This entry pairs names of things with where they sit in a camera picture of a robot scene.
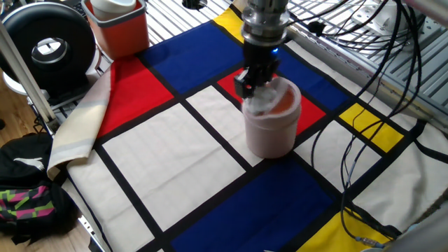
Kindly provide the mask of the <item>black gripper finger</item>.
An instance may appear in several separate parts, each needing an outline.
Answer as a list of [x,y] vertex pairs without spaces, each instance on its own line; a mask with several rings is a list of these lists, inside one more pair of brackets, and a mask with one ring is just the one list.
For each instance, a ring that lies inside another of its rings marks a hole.
[[270,82],[277,75],[271,69],[260,69],[257,72],[257,86],[262,87],[265,86],[268,82]]
[[234,77],[235,92],[242,99],[252,98],[256,88],[256,77],[250,69],[244,69]]

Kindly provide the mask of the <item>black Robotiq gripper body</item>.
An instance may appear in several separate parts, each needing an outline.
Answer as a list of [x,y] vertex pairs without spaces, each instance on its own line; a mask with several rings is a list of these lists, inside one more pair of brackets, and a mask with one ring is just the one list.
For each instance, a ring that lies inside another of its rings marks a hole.
[[277,70],[280,61],[278,59],[279,45],[255,45],[244,42],[244,68],[250,69],[257,79],[257,72],[260,69],[271,69],[274,72]]

